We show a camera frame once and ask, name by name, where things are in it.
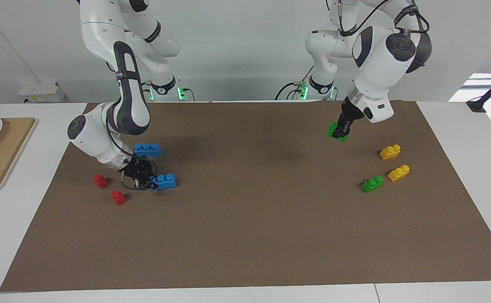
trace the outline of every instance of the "white table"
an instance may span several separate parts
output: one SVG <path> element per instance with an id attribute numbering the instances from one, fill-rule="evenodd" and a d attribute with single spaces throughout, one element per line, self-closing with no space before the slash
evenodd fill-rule
<path id="1" fill-rule="evenodd" d="M 69 141 L 65 130 L 86 104 L 0 105 L 0 117 L 38 125 L 0 191 L 0 286 Z M 491 230 L 491 121 L 462 103 L 419 102 L 455 171 Z M 491 282 L 358 284 L 3 293 L 0 302 L 335 302 L 491 303 Z"/>

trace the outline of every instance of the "red lego brick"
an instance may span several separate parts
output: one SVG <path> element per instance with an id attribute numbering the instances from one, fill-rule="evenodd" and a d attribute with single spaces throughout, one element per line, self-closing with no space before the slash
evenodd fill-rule
<path id="1" fill-rule="evenodd" d="M 118 190 L 112 192 L 112 199 L 115 200 L 115 203 L 118 206 L 123 205 L 124 202 L 126 202 L 126 197 Z"/>
<path id="2" fill-rule="evenodd" d="M 109 181 L 105 179 L 102 175 L 98 174 L 94 176 L 94 183 L 99 186 L 99 188 L 103 189 L 109 185 Z"/>

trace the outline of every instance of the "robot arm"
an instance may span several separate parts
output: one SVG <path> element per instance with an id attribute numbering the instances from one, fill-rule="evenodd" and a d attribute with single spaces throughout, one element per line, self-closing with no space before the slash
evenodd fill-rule
<path id="1" fill-rule="evenodd" d="M 68 127 L 68 137 L 100 163 L 132 178 L 132 189 L 156 189 L 151 182 L 156 175 L 155 164 L 134 155 L 119 136 L 142 134 L 150 123 L 137 54 L 143 63 L 152 62 L 146 56 L 150 48 L 160 57 L 174 57 L 180 43 L 153 17 L 147 0 L 81 0 L 80 18 L 85 46 L 115 71 L 120 99 L 76 117 Z M 165 72 L 152 67 L 152 81 L 168 77 L 168 67 Z"/>
<path id="2" fill-rule="evenodd" d="M 394 28 L 367 27 L 359 31 L 355 21 L 360 3 L 388 14 L 394 19 Z M 393 115 L 388 90 L 405 73 L 425 64 L 431 44 L 423 26 L 427 22 L 414 0 L 332 0 L 330 19 L 338 31 L 313 31 L 306 40 L 315 61 L 309 85 L 315 96 L 326 98 L 336 72 L 334 57 L 355 60 L 359 75 L 331 129 L 333 138 L 344 141 L 353 121 L 367 117 L 375 123 Z"/>

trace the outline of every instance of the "black stand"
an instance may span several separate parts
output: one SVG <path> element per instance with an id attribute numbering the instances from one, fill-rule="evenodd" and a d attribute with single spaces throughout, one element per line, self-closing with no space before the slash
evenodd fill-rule
<path id="1" fill-rule="evenodd" d="M 470 110 L 475 112 L 475 113 L 485 113 L 486 111 L 483 109 L 483 105 L 490 98 L 491 98 L 491 88 L 479 100 L 467 101 L 467 105 L 470 108 Z"/>

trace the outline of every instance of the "toy building block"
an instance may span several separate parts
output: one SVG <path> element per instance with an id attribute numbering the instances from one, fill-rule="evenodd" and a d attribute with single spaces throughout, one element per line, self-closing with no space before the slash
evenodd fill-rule
<path id="1" fill-rule="evenodd" d="M 161 146 L 157 144 L 135 144 L 135 154 L 139 157 L 161 157 Z"/>
<path id="2" fill-rule="evenodd" d="M 363 189 L 364 192 L 371 192 L 380 186 L 384 184 L 384 179 L 381 176 L 376 176 L 373 179 L 368 180 L 365 182 L 361 188 Z"/>
<path id="3" fill-rule="evenodd" d="M 106 188 L 107 185 L 109 184 L 109 181 L 107 181 L 107 179 L 105 179 L 102 175 L 100 174 L 97 174 L 94 176 L 94 183 L 99 186 L 99 188 L 103 189 L 103 188 Z"/>
<path id="4" fill-rule="evenodd" d="M 338 140 L 338 141 L 341 141 L 341 142 L 345 142 L 348 139 L 348 136 L 344 136 L 342 138 L 334 138 L 333 137 L 334 132 L 336 131 L 338 125 L 339 124 L 337 122 L 332 123 L 330 125 L 330 129 L 328 129 L 328 134 L 326 136 L 328 138 L 330 138 L 330 139 L 334 139 L 334 140 Z"/>
<path id="5" fill-rule="evenodd" d="M 391 158 L 395 158 L 401 153 L 401 146 L 396 144 L 394 146 L 388 146 L 380 152 L 380 157 L 382 160 L 387 160 Z"/>
<path id="6" fill-rule="evenodd" d="M 410 171 L 411 168 L 408 167 L 408 165 L 403 165 L 401 167 L 392 170 L 392 172 L 388 174 L 388 178 L 390 178 L 392 182 L 395 182 L 401 178 L 404 178 Z"/>
<path id="7" fill-rule="evenodd" d="M 115 200 L 115 203 L 118 206 L 123 205 L 124 202 L 126 202 L 126 197 L 124 197 L 124 195 L 118 190 L 113 191 L 111 195 L 112 199 Z"/>
<path id="8" fill-rule="evenodd" d="M 153 178 L 152 182 L 154 182 L 157 185 L 157 190 L 175 188 L 176 187 L 176 176 L 174 176 L 173 174 L 167 174 L 165 176 L 159 175 L 159 176 Z"/>

